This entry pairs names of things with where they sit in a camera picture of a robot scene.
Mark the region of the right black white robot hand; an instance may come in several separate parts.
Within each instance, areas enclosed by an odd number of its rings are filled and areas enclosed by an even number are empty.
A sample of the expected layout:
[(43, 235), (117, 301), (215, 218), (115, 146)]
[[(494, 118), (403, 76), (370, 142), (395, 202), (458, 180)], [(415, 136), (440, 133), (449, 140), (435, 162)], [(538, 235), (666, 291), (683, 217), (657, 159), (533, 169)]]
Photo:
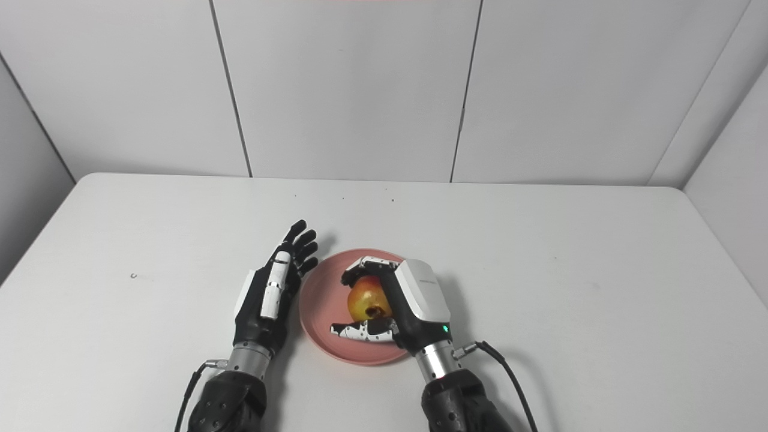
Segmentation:
[(425, 353), (428, 346), (452, 341), (450, 310), (428, 263), (364, 256), (346, 268), (341, 283), (353, 287), (367, 276), (378, 277), (391, 314), (332, 323), (330, 333), (354, 341), (392, 342), (412, 356)]

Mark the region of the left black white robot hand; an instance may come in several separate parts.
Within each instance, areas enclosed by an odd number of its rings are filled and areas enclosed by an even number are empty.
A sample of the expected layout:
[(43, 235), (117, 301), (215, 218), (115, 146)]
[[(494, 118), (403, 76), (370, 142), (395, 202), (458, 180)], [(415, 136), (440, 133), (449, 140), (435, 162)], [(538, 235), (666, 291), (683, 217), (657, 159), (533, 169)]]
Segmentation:
[(288, 332), (288, 315), (305, 275), (318, 265), (317, 233), (305, 220), (290, 227), (263, 265), (250, 271), (234, 317), (233, 344), (253, 343), (276, 355)]

